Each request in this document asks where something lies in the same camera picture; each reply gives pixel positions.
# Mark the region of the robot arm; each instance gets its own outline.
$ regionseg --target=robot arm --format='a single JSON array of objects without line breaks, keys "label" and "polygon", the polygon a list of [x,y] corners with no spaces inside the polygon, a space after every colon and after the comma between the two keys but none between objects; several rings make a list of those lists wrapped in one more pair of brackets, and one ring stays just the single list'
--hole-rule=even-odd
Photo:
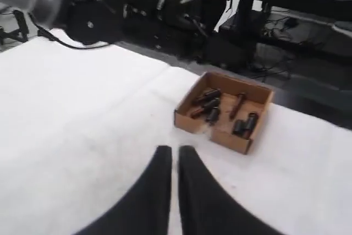
[{"label": "robot arm", "polygon": [[39,25],[63,29],[71,39],[85,45],[120,40],[127,6],[155,19],[163,1],[113,0],[115,5],[108,6],[98,0],[0,0],[30,13]]}]

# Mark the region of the white paper sheet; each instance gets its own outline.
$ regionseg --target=white paper sheet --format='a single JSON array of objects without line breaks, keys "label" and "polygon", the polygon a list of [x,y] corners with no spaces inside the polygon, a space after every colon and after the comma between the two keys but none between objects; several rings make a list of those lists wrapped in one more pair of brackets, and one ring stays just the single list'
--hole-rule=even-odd
[{"label": "white paper sheet", "polygon": [[[195,74],[115,46],[25,45],[0,57],[0,234],[78,231],[125,194],[164,144],[174,158],[169,234],[181,234],[183,144],[196,147],[232,197],[280,231],[352,234],[350,131],[273,104],[244,156],[173,127]],[[20,58],[41,46],[57,53]]]}]

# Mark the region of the black machine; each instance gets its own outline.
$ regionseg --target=black machine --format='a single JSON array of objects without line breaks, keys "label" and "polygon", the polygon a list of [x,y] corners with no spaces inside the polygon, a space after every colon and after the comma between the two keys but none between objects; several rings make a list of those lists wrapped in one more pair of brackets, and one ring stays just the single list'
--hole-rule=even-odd
[{"label": "black machine", "polygon": [[224,63],[234,70],[253,60],[257,43],[338,58],[341,63],[350,61],[309,43],[265,34],[263,29],[273,6],[348,21],[352,18],[351,1],[260,0],[263,8],[256,12],[252,10],[254,0],[240,0],[236,15],[221,26],[219,33],[213,28],[226,8],[226,0],[0,1],[30,12],[38,24],[64,29],[85,45],[127,40],[198,62]]}]

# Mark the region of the white tablecloth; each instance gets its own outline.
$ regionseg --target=white tablecloth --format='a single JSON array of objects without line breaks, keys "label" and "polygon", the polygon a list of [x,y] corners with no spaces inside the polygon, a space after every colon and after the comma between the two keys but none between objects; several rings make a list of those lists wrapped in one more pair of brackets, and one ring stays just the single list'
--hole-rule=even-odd
[{"label": "white tablecloth", "polygon": [[[65,36],[56,31],[60,38]],[[112,46],[37,38],[0,55],[0,234],[72,234],[174,152],[169,234],[181,234],[177,151],[194,145],[226,191],[286,234],[352,234],[352,133],[272,104],[244,156],[173,127],[198,78]]]}]

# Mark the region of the cardboard divider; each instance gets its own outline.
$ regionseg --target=cardboard divider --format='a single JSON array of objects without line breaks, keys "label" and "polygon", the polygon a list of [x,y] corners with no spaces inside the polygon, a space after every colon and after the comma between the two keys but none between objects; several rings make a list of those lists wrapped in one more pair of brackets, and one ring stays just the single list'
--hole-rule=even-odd
[{"label": "cardboard divider", "polygon": [[[181,103],[174,111],[174,125],[190,133],[201,133],[206,115],[193,119],[191,113],[199,108],[192,102],[204,92],[212,89],[220,89],[222,92],[219,109],[219,120],[211,128],[210,140],[228,147],[232,150],[247,154],[252,141],[262,126],[262,120],[272,101],[273,91],[256,84],[237,80],[218,73],[205,73],[186,94]],[[246,93],[246,100],[238,111],[236,117],[230,121],[229,114],[236,104],[239,93]],[[237,119],[247,120],[249,113],[256,112],[259,115],[256,127],[248,139],[232,134],[234,123]]]}]

